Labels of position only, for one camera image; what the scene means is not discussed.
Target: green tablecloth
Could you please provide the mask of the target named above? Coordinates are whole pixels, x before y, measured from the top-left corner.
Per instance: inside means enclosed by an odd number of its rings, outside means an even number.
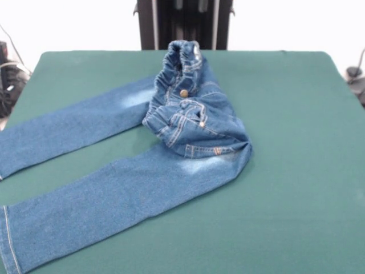
[[[8,127],[157,74],[164,53],[43,54]],[[365,115],[330,57],[205,55],[253,141],[239,178],[34,273],[365,273]],[[156,141],[138,127],[21,171],[0,183],[0,204]]]

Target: seam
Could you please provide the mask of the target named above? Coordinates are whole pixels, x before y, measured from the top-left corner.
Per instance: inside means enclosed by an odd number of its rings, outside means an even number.
[[[201,68],[201,63],[197,63],[196,65],[192,65],[189,68],[183,69],[183,72],[194,72],[195,70],[198,70]]]
[[[11,251],[11,254],[13,256],[13,259],[14,259],[14,262],[15,262],[15,266],[17,267],[17,271],[19,274],[21,274],[21,271],[19,269],[19,264],[18,264],[18,260],[17,258],[15,257],[15,253],[14,253],[14,250],[13,250],[13,245],[11,243],[11,239],[10,239],[10,229],[9,229],[9,222],[7,220],[7,212],[6,212],[6,207],[5,205],[3,206],[3,209],[4,209],[4,213],[5,213],[5,224],[6,224],[6,231],[7,231],[7,239],[9,241],[9,246],[10,246],[10,251]]]
[[[179,136],[180,136],[181,132],[183,131],[183,128],[184,128],[184,126],[185,126],[185,122],[186,122],[186,119],[185,119],[185,117],[184,117],[184,116],[182,116],[182,117],[180,118],[180,121],[179,121],[179,127],[178,127],[178,128],[177,128],[177,130],[175,131],[175,136],[174,136],[173,140],[171,140],[171,141],[169,142],[169,146],[168,146],[168,147],[171,147],[171,146],[173,146],[173,144],[175,144],[175,142],[176,142],[177,138],[179,138]]]
[[[196,121],[194,121],[194,120],[191,120],[191,119],[189,119],[189,118],[186,118],[186,120],[188,120],[188,121],[190,121],[190,122],[192,122],[192,123],[194,123],[195,125],[196,125]],[[236,137],[233,137],[233,136],[230,136],[230,135],[224,135],[224,134],[221,134],[221,133],[217,133],[217,132],[215,132],[214,130],[211,130],[209,127],[207,127],[207,126],[205,126],[205,127],[201,127],[203,130],[207,130],[207,131],[209,131],[209,132],[211,132],[211,133],[213,133],[213,134],[215,134],[215,135],[217,135],[217,136],[222,136],[222,137],[225,137],[225,138],[232,138],[232,139],[234,139],[234,140],[237,140],[237,141],[239,141],[239,142],[242,142],[242,141],[240,141],[240,140],[238,140]]]
[[[176,103],[176,102],[169,102],[168,104],[166,104],[166,106],[178,107],[178,106],[180,106],[180,103]]]
[[[222,154],[226,152],[234,152],[235,150],[231,147],[199,147],[199,146],[190,146],[191,150],[198,151],[198,152],[214,152],[217,154]]]
[[[197,85],[198,85],[198,72],[197,72],[197,70],[196,71],[194,71],[193,72],[194,73],[194,76],[193,76],[193,79],[194,79],[194,81],[193,81],[193,83],[194,83],[194,86],[193,86],[193,88],[191,89],[191,93],[193,94],[194,92],[194,90],[196,90],[196,87],[197,87]]]
[[[182,127],[181,124],[183,122],[183,119],[184,119],[183,116],[181,116],[180,119],[179,119],[179,122],[177,123],[177,129],[175,130],[175,132],[171,136],[170,141],[167,143],[168,147],[172,146],[173,142],[175,141],[175,139],[176,139],[175,136],[179,133],[180,127]]]
[[[188,144],[186,145],[185,147],[185,154],[184,154],[184,158],[187,158],[188,157]]]
[[[202,120],[204,120],[205,119],[205,106],[204,106],[204,104],[202,104],[202,103],[199,103],[199,102],[197,102],[197,101],[193,101],[193,100],[190,100],[190,99],[185,99],[185,100],[183,100],[183,101],[181,101],[181,102],[188,102],[188,103],[190,103],[191,105],[193,105],[194,107],[192,107],[191,108],[191,110],[192,109],[195,109],[195,108],[197,108],[197,109],[199,109],[200,111],[200,121],[202,121]]]
[[[208,120],[208,116],[204,116],[204,119],[203,119],[203,122],[204,122],[204,124],[206,124],[206,121]]]
[[[181,113],[182,116],[185,116],[185,117],[188,117],[189,113],[194,111],[194,110],[199,110],[199,113],[201,112],[201,109],[197,106],[193,106],[193,107],[190,107],[189,109],[186,110],[185,113]]]
[[[170,120],[168,121],[168,126],[172,126],[175,123],[175,120],[178,118],[178,115],[175,113],[174,115],[172,115],[172,117],[170,118]]]
[[[167,90],[166,90],[166,102],[169,103],[170,102],[170,97],[171,97],[171,94],[172,94],[172,90],[175,89],[175,87],[177,86],[177,84],[180,82],[180,79],[181,79],[181,76],[178,75],[176,78],[175,78],[175,82],[173,84],[171,84]]]
[[[202,60],[199,60],[198,62],[192,65],[183,65],[182,71],[191,72],[192,70],[199,68],[201,65],[202,65]]]

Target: denim fabric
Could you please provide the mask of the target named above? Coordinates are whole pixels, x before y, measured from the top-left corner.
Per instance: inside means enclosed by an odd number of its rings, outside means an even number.
[[[2,132],[0,143],[7,146],[0,175],[4,179],[141,123],[162,142],[0,208],[7,273],[26,273],[220,187],[251,156],[244,125],[198,44],[174,41],[154,84],[143,79]]]

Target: children's jeans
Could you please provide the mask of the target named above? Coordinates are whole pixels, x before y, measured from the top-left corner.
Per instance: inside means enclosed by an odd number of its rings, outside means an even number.
[[[220,187],[237,177],[252,153],[198,43],[174,41],[155,78],[1,132],[1,183],[141,123],[161,140],[150,150],[0,208],[0,253],[8,274],[26,273]]]

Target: jeans leg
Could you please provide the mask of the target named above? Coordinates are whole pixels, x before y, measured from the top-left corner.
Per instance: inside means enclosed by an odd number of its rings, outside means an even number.
[[[8,274],[26,273],[123,231],[234,179],[251,145],[201,159],[160,143],[58,190],[0,208],[0,252]]]
[[[0,133],[0,181],[141,124],[155,89],[146,78]]]

